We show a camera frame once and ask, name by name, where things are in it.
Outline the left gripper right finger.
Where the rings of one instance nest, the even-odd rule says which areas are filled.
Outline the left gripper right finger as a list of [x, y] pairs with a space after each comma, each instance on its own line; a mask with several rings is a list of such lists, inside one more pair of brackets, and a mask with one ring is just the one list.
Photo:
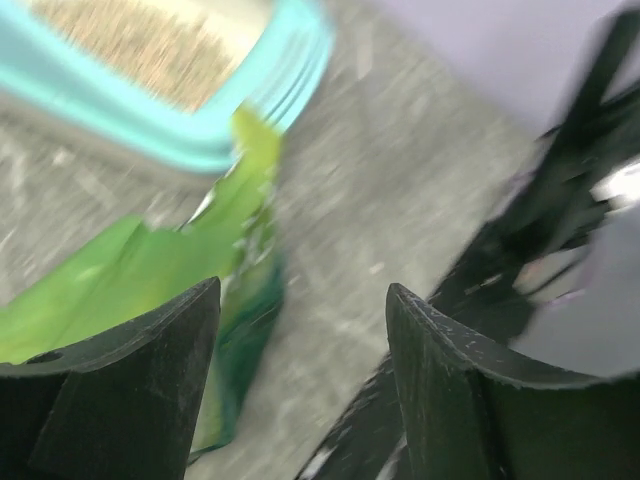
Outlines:
[[386, 323], [417, 479], [635, 479], [639, 376], [597, 378], [516, 353], [401, 284]]

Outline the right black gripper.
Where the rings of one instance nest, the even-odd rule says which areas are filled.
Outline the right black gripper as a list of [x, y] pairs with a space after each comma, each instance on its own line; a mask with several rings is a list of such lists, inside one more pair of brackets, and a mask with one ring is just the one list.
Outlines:
[[638, 41], [638, 10], [610, 20], [563, 122], [541, 138], [539, 164], [430, 296], [436, 310], [500, 343], [523, 332], [538, 290], [518, 292], [518, 274], [534, 260], [586, 245], [611, 209], [592, 187], [639, 153], [639, 84], [604, 97]]

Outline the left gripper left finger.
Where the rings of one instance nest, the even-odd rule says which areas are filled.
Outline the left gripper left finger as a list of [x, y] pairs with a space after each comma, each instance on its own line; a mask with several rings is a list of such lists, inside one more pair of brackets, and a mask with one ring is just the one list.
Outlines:
[[210, 278], [89, 339], [2, 364], [2, 478], [183, 478], [219, 299]]

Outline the green cat litter bag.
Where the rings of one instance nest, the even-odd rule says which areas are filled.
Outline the green cat litter bag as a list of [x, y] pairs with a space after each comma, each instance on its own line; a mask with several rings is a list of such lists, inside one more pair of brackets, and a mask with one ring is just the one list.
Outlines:
[[127, 215], [1, 309], [1, 358], [20, 364], [218, 278], [222, 311], [192, 456], [232, 440], [284, 299], [272, 207], [281, 135], [245, 107], [231, 128], [232, 168], [183, 225], [151, 227]]

